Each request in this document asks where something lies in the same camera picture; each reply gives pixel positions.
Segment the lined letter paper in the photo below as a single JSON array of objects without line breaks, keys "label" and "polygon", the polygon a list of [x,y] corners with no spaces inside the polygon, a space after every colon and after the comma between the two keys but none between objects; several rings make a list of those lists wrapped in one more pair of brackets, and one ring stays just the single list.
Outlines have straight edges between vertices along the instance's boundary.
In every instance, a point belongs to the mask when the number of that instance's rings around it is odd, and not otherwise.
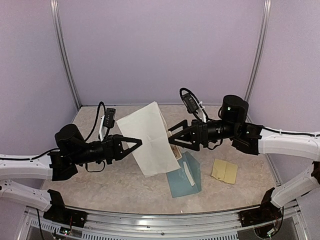
[{"label": "lined letter paper", "polygon": [[144,176],[151,177],[180,168],[169,144],[157,102],[150,103],[116,123],[122,135],[142,141],[142,145],[132,154]]}]

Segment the blue envelope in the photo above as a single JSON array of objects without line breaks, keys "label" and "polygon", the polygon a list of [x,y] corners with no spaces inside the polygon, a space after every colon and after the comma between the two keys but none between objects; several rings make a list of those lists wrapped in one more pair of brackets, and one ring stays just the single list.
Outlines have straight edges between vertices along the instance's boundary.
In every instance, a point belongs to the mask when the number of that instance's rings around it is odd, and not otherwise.
[{"label": "blue envelope", "polygon": [[197,194],[202,191],[200,163],[188,152],[178,160],[179,169],[166,174],[173,198]]}]

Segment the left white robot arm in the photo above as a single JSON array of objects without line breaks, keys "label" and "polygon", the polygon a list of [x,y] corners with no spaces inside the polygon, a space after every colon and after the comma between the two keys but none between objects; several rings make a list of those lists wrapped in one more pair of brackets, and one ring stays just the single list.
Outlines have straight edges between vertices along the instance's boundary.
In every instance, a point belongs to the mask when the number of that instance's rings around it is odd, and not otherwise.
[{"label": "left white robot arm", "polygon": [[70,218],[61,194],[55,190],[39,190],[14,182],[14,179],[66,181],[78,173],[78,166],[89,163],[112,164],[120,161],[143,143],[140,139],[120,134],[103,140],[86,142],[75,124],[67,124],[55,134],[57,148],[38,156],[0,157],[0,195],[6,199],[36,208],[63,223]]}]

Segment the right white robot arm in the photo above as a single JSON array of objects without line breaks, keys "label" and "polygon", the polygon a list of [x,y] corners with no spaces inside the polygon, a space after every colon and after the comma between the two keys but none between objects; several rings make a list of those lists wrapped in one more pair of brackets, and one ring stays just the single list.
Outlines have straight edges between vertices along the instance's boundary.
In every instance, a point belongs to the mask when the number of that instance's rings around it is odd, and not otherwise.
[{"label": "right white robot arm", "polygon": [[303,196],[320,186],[320,134],[272,129],[246,121],[249,104],[236,95],[226,95],[219,109],[218,120],[198,117],[202,104],[192,93],[181,96],[188,113],[195,119],[188,125],[187,120],[176,124],[170,131],[182,130],[168,137],[172,145],[193,151],[208,148],[210,143],[220,146],[225,139],[231,141],[232,147],[248,155],[280,154],[302,157],[312,160],[312,164],[281,186],[269,190],[265,194],[261,207],[256,210],[256,218],[266,222],[276,209],[282,208],[292,200]]}]

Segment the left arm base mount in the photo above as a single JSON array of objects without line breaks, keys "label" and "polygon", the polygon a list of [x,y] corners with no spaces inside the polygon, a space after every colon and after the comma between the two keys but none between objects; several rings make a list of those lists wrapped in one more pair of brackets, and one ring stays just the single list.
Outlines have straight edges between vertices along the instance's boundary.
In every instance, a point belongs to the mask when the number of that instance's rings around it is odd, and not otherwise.
[{"label": "left arm base mount", "polygon": [[88,213],[85,211],[62,206],[51,206],[48,211],[43,213],[43,218],[46,220],[79,228],[84,227],[87,216]]}]

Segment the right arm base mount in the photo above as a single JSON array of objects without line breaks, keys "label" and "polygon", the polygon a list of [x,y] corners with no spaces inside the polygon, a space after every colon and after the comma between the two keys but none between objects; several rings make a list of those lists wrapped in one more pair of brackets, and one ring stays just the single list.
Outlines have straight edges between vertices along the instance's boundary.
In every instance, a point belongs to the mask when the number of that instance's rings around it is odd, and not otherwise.
[{"label": "right arm base mount", "polygon": [[274,221],[282,218],[283,214],[276,207],[257,207],[239,212],[239,219],[242,227],[249,227]]}]

